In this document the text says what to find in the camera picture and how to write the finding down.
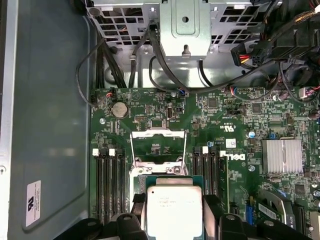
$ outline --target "silver heatsink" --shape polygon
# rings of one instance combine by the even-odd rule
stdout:
[[[265,174],[301,173],[303,171],[300,140],[263,140],[262,154]]]

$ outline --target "connector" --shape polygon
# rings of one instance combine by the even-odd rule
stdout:
[[[286,61],[288,64],[298,64],[298,65],[305,65],[306,61],[296,59],[296,58],[288,58]]]
[[[272,43],[270,41],[259,41],[250,53],[252,64],[261,65],[272,53]]]
[[[241,66],[240,55],[246,55],[246,46],[243,43],[240,43],[238,46],[235,46],[231,49],[231,56],[234,62],[234,65]]]

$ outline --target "white slot latch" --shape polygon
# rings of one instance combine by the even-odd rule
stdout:
[[[114,157],[116,155],[116,150],[114,148],[109,149],[109,156]]]
[[[203,154],[208,154],[209,153],[209,147],[208,146],[203,146],[202,147],[202,153]]]
[[[92,149],[92,156],[99,157],[100,152],[98,148]]]

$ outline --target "cable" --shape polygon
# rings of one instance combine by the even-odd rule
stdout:
[[[267,22],[267,19],[269,18],[270,14],[272,13],[272,11],[275,9],[275,7],[278,5],[278,3],[280,2],[280,0],[273,0],[267,10],[265,11],[264,13],[264,16],[263,16],[263,22],[266,23]]]
[[[217,85],[214,85],[214,86],[210,86],[210,87],[195,87],[195,88],[190,88],[190,87],[187,87],[185,86],[182,82],[179,81],[179,79],[177,79],[177,77],[172,73],[172,71],[170,70],[170,68],[168,67],[166,61],[165,61],[165,58],[162,54],[162,50],[161,50],[161,47],[160,47],[160,44],[158,42],[158,39],[157,39],[157,33],[155,30],[151,30],[149,32],[149,38],[150,38],[150,42],[152,44],[152,47],[153,47],[153,50],[154,50],[154,54],[156,56],[156,59],[158,60],[160,66],[162,67],[163,69],[163,72],[166,74],[166,76],[172,81],[174,82],[179,88],[181,88],[182,90],[188,92],[188,93],[191,93],[191,94],[201,94],[201,93],[208,93],[208,92],[211,92],[213,90],[217,90],[217,89],[220,89],[220,88],[224,88],[224,87],[227,87],[228,85],[231,85],[231,84],[234,84],[236,82],[239,82],[257,72],[259,72],[261,69],[263,68],[266,68],[266,67],[269,67],[271,65],[274,65],[276,62],[278,62],[278,60],[270,60],[258,67],[256,67],[255,69],[252,69],[251,71],[248,71],[246,74],[243,74],[241,76],[238,76],[234,79],[231,79],[229,81],[226,81],[224,83],[221,83],[221,84],[217,84]]]
[[[123,77],[123,74],[108,46],[108,44],[104,41],[104,43],[102,44],[102,51],[104,54],[104,57],[110,67],[112,76],[114,78],[114,81],[117,85],[118,88],[126,88],[126,83]]]
[[[203,78],[203,80],[205,81],[205,83],[206,83],[209,87],[213,87],[214,85],[209,81],[209,79],[208,79],[207,76],[205,75],[205,71],[204,71],[204,61],[203,61],[202,59],[199,60],[199,70],[200,70],[201,77]]]
[[[281,35],[283,35],[285,32],[290,30],[294,25],[300,24],[313,16],[318,14],[317,9],[312,9],[310,11],[305,11],[301,14],[298,14],[295,16],[292,20],[282,25],[278,30],[276,30],[271,37],[269,38],[269,41],[274,43]]]
[[[279,76],[277,76],[276,78],[273,79],[273,82],[275,81],[275,83],[273,84],[272,88],[267,91],[266,94],[262,95],[262,96],[259,96],[259,97],[256,97],[256,98],[244,98],[244,97],[241,97],[241,96],[238,96],[236,95],[236,88],[232,88],[232,91],[231,91],[231,94],[232,96],[234,96],[235,98],[237,99],[240,99],[242,101],[249,101],[249,102],[254,102],[254,101],[258,101],[258,100],[262,100],[268,96],[271,95],[272,91],[276,89],[278,83],[279,83]]]
[[[85,61],[87,61],[96,51],[97,49],[105,42],[105,39],[102,38],[100,40],[100,42],[98,42],[97,45],[95,45],[95,47],[93,49],[90,50],[90,52],[84,57],[83,60],[80,61],[80,63],[76,66],[76,69],[75,69],[75,80],[76,80],[76,86],[78,88],[78,91],[79,91],[79,94],[81,96],[81,98],[86,102],[86,104],[90,105],[91,107],[97,107],[98,105],[100,105],[101,103],[103,103],[107,98],[108,96],[105,96],[103,97],[99,102],[97,103],[92,103],[90,102],[86,96],[84,95],[84,93],[82,92],[82,89],[81,89],[81,86],[80,86],[80,79],[79,79],[79,75],[80,75],[80,68],[82,66],[82,64],[84,64]]]
[[[140,39],[140,41],[138,42],[137,45],[135,45],[133,52],[132,52],[132,56],[135,56],[134,59],[131,60],[131,71],[130,71],[130,78],[129,78],[129,88],[133,88],[134,84],[135,84],[135,77],[136,77],[136,70],[137,70],[137,59],[136,59],[136,55],[137,52],[139,50],[139,48],[145,44],[146,40],[148,39],[148,31],[145,31],[143,37]]]
[[[177,90],[175,89],[167,89],[167,88],[164,88],[160,85],[158,85],[155,80],[152,78],[152,71],[153,71],[153,61],[156,59],[156,56],[153,56],[150,61],[149,61],[149,79],[150,79],[150,82],[153,84],[153,86],[156,88],[156,89],[159,89],[161,91],[164,91],[164,92],[168,92],[168,93],[176,93]]]
[[[290,90],[289,88],[289,85],[288,85],[288,75],[289,75],[289,72],[292,70],[292,69],[303,69],[303,68],[308,68],[307,65],[301,65],[301,66],[298,66],[298,67],[295,67],[293,65],[291,65],[286,73],[284,74],[284,70],[283,70],[283,67],[282,67],[282,62],[279,63],[279,68],[280,68],[280,74],[281,74],[281,78],[282,78],[282,82],[283,82],[283,85],[285,86],[286,90],[288,91],[290,97],[296,102],[296,103],[299,103],[299,104],[308,104],[308,103],[312,103],[313,101],[315,101],[319,96],[320,96],[320,91],[318,91],[312,98],[308,99],[308,100],[300,100],[298,99],[294,94],[293,92]]]

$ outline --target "capacitor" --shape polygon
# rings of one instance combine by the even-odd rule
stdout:
[[[313,200],[313,205],[320,208],[320,200],[319,199]]]
[[[278,96],[278,100],[279,101],[283,101],[283,100],[286,100],[288,97],[289,97],[289,93],[288,92],[284,92],[284,93],[282,93],[282,94],[280,94]]]
[[[111,108],[112,114],[118,118],[118,119],[123,119],[127,116],[128,114],[128,107],[125,103],[123,102],[116,102],[112,108]]]
[[[313,196],[319,198],[319,197],[320,197],[320,191],[319,191],[319,190],[315,190],[315,191],[313,192]]]
[[[308,119],[311,121],[317,120],[318,118],[320,118],[320,113],[318,110],[313,110],[308,115]]]
[[[213,142],[213,141],[207,141],[207,142],[206,142],[206,145],[207,145],[209,148],[211,148],[211,147],[214,146],[214,142]]]
[[[254,139],[256,136],[256,133],[254,131],[249,131],[247,132],[247,134],[245,135],[248,139]]]

